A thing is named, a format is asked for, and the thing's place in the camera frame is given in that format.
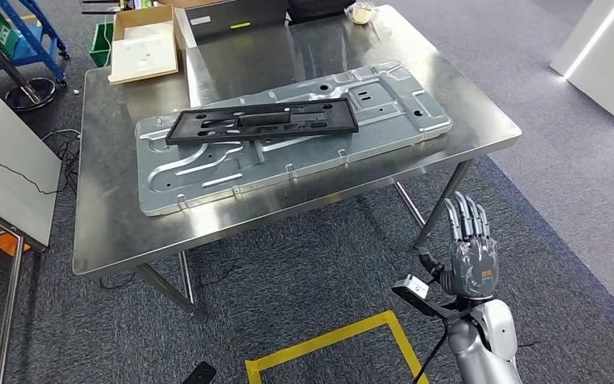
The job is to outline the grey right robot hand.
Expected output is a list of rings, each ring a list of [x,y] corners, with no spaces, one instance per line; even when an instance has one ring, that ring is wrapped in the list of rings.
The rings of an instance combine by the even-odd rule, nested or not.
[[[436,261],[423,247],[419,249],[420,261],[446,294],[489,299],[499,279],[497,242],[491,236],[484,207],[459,191],[454,194],[456,203],[443,200],[453,239],[450,265]]]

